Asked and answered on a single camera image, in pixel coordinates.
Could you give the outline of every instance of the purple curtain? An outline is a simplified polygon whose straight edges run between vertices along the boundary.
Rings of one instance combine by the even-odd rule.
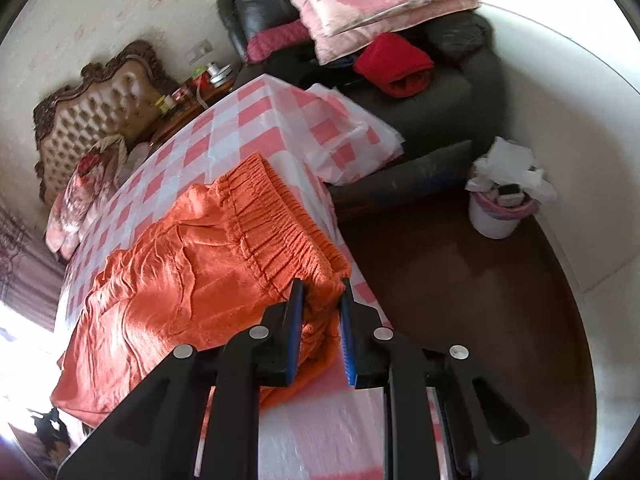
[[[0,199],[0,301],[53,332],[64,273],[44,241]]]

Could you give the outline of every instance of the dark brown floor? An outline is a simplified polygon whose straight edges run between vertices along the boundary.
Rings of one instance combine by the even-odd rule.
[[[467,346],[587,470],[593,373],[562,270],[533,219],[489,240],[467,207],[446,192],[340,230],[396,330],[425,348]]]

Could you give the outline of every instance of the orange garment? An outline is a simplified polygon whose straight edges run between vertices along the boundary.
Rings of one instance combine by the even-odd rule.
[[[177,345],[225,344],[265,307],[306,286],[298,376],[264,388],[282,402],[338,354],[337,300],[348,261],[273,168],[254,154],[210,186],[191,186],[94,280],[51,402],[96,426]]]

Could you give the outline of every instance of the tufted headboard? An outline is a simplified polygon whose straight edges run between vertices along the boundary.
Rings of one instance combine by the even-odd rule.
[[[35,170],[40,199],[48,205],[96,141],[121,134],[131,148],[160,116],[156,101],[178,88],[142,40],[129,43],[105,66],[89,63],[81,75],[77,87],[65,86],[33,109],[40,155]]]

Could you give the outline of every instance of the checkered tablecloth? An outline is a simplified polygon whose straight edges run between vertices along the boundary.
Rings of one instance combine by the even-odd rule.
[[[354,297],[386,317],[337,227],[324,182],[345,184],[401,152],[387,124],[337,91],[302,91],[267,75],[199,115],[123,185],[67,267],[56,338],[68,345],[105,258],[130,248],[191,184],[206,184],[260,152],[352,265]],[[381,390],[349,388],[335,362],[289,402],[260,414],[261,480],[375,479],[383,472]],[[442,453],[439,426],[436,427]]]

